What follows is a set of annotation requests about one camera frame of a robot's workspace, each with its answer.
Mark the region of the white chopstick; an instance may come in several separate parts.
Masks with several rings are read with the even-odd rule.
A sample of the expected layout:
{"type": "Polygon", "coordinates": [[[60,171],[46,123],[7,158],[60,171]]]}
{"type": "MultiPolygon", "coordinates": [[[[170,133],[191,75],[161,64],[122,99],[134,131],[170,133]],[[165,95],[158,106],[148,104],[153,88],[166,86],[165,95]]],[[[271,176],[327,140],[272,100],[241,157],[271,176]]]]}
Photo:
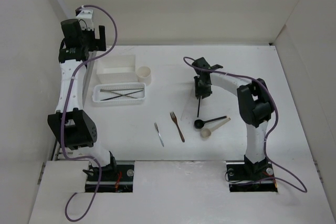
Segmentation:
{"type": "Polygon", "coordinates": [[[196,106],[196,98],[193,95],[190,95],[182,111],[182,115],[180,117],[181,121],[184,121],[188,118],[188,116],[193,115],[196,110],[196,106]]]}

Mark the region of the black thin chopstick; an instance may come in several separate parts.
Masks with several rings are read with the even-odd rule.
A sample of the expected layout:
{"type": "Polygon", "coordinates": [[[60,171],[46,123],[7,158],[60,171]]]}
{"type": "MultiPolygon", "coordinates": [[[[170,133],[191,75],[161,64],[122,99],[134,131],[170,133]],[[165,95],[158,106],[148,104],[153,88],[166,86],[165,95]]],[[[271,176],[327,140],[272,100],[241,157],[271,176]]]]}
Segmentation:
{"type": "Polygon", "coordinates": [[[111,94],[114,95],[113,97],[104,98],[104,99],[102,99],[102,101],[109,101],[109,100],[118,99],[118,98],[137,99],[137,97],[134,97],[133,95],[137,94],[137,93],[140,93],[140,92],[143,92],[143,91],[144,91],[144,89],[138,89],[138,90],[135,90],[135,91],[130,92],[130,93],[118,93],[118,92],[115,92],[115,91],[112,91],[112,90],[101,90],[101,92],[107,92],[107,93],[111,93],[111,94]]]}

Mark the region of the silver metal chopstick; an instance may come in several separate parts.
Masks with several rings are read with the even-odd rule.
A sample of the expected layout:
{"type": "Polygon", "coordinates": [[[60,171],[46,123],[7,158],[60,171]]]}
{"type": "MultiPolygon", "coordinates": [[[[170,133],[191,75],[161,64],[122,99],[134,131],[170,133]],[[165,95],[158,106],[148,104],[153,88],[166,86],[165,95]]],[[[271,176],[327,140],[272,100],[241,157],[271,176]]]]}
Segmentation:
{"type": "Polygon", "coordinates": [[[107,89],[100,89],[100,92],[118,92],[118,91],[138,91],[144,90],[144,88],[135,88],[135,89],[116,89],[116,90],[107,90],[107,89]]]}

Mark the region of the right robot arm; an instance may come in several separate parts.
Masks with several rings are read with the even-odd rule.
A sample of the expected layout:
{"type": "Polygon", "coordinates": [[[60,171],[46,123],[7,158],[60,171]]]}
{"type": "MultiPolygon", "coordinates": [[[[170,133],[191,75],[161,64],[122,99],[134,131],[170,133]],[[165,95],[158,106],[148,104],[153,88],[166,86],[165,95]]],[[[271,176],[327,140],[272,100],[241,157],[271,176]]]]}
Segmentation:
{"type": "Polygon", "coordinates": [[[195,96],[204,99],[212,94],[211,86],[220,87],[238,99],[239,114],[246,124],[247,149],[244,155],[243,172],[250,179],[259,176],[267,165],[264,141],[268,121],[275,110],[263,79],[219,71],[220,65],[210,66],[205,58],[191,64],[194,77],[195,96]]]}

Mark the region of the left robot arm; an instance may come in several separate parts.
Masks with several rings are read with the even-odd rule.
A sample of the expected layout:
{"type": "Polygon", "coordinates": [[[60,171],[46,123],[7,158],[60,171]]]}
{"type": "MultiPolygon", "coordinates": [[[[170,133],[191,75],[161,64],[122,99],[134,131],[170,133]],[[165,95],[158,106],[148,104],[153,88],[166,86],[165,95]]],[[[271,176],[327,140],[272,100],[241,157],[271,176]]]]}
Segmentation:
{"type": "Polygon", "coordinates": [[[64,38],[59,49],[61,87],[57,107],[47,123],[61,149],[79,152],[73,160],[90,159],[94,170],[105,180],[117,176],[111,152],[97,141],[95,123],[83,110],[83,89],[90,53],[106,50],[105,27],[95,36],[92,18],[76,17],[61,22],[64,38]]]}

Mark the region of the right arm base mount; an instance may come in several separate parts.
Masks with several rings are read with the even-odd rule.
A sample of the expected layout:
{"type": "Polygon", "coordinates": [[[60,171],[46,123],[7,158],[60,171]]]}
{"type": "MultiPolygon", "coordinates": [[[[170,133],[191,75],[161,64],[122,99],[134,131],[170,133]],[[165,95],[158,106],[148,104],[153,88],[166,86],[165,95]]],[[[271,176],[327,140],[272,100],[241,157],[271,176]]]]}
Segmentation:
{"type": "Polygon", "coordinates": [[[256,173],[250,174],[245,170],[244,162],[226,163],[226,180],[231,193],[278,192],[274,179],[263,180],[274,176],[272,165],[268,163],[256,173]]]}

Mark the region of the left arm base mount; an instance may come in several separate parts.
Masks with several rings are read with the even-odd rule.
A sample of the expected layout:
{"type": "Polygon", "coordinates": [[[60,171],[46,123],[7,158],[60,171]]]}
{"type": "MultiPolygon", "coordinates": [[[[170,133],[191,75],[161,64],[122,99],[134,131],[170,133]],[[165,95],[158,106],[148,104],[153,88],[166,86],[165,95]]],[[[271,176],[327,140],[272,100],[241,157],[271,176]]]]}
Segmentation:
{"type": "MultiPolygon", "coordinates": [[[[132,193],[134,171],[135,161],[117,161],[116,167],[103,167],[98,192],[132,193]]],[[[98,182],[98,168],[90,164],[83,172],[87,175],[85,192],[93,193],[98,182]]]]}

